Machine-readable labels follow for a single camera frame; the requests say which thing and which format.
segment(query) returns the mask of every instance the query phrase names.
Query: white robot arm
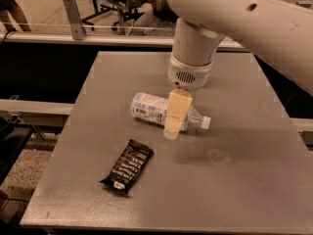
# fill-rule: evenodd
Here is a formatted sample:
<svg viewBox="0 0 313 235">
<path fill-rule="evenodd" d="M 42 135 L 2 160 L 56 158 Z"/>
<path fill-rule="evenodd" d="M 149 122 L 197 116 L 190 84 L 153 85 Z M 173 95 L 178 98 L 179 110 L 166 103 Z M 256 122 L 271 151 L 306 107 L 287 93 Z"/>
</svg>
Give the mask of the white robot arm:
<svg viewBox="0 0 313 235">
<path fill-rule="evenodd" d="M 224 35 L 313 95 L 313 12 L 278 0 L 167 0 L 180 18 L 170 58 L 170 82 L 191 97 L 208 78 Z M 181 111 L 174 102 L 173 113 Z M 165 132 L 175 132 L 165 125 Z"/>
</svg>

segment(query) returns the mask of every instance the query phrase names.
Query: person's leg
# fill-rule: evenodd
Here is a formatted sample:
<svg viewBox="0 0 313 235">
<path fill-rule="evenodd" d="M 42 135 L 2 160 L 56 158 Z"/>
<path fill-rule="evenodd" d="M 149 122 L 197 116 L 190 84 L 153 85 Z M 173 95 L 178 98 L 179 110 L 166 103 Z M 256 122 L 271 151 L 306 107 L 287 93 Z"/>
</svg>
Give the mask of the person's leg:
<svg viewBox="0 0 313 235">
<path fill-rule="evenodd" d="M 9 10 L 14 20 L 19 24 L 23 31 L 31 31 L 26 16 L 22 11 L 22 8 L 18 5 Z"/>
<path fill-rule="evenodd" d="M 12 25 L 8 11 L 0 11 L 0 21 L 6 27 L 8 31 L 14 31 L 15 28 Z"/>
</svg>

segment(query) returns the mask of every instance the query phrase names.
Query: ventilation grille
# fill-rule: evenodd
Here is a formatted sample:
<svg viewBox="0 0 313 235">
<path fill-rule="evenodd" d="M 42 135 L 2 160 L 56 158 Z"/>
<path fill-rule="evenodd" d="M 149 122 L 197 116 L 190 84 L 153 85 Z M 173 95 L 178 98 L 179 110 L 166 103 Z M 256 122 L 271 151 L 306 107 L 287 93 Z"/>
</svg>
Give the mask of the ventilation grille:
<svg viewBox="0 0 313 235">
<path fill-rule="evenodd" d="M 183 72 L 183 71 L 179 71 L 176 73 L 176 77 L 182 81 L 182 82 L 186 82 L 186 83 L 192 83 L 193 81 L 196 80 L 195 76 L 187 73 L 187 72 Z"/>
</svg>

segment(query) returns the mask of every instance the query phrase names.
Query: clear plastic bottle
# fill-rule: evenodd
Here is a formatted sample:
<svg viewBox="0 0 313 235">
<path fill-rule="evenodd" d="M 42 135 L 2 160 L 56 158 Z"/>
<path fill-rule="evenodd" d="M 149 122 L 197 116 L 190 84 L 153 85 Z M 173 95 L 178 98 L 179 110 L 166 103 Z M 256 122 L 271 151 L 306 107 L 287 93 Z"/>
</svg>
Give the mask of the clear plastic bottle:
<svg viewBox="0 0 313 235">
<path fill-rule="evenodd" d="M 131 103 L 130 112 L 135 118 L 165 125 L 168 99 L 147 93 L 137 93 Z M 210 117 L 202 116 L 193 106 L 182 124 L 181 131 L 189 128 L 208 129 Z"/>
</svg>

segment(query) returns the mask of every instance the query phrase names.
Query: table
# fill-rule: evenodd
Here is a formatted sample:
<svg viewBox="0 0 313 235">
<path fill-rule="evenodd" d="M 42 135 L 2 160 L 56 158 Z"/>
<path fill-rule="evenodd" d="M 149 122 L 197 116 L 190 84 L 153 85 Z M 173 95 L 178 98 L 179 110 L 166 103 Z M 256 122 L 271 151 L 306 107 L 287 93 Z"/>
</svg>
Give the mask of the table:
<svg viewBox="0 0 313 235">
<path fill-rule="evenodd" d="M 166 97 L 169 53 L 100 52 L 22 218 L 63 229 L 312 233 L 313 163 L 250 53 L 218 53 L 195 107 L 207 132 L 165 140 L 130 115 L 137 92 Z M 155 151 L 128 197 L 100 180 L 129 139 Z"/>
</svg>

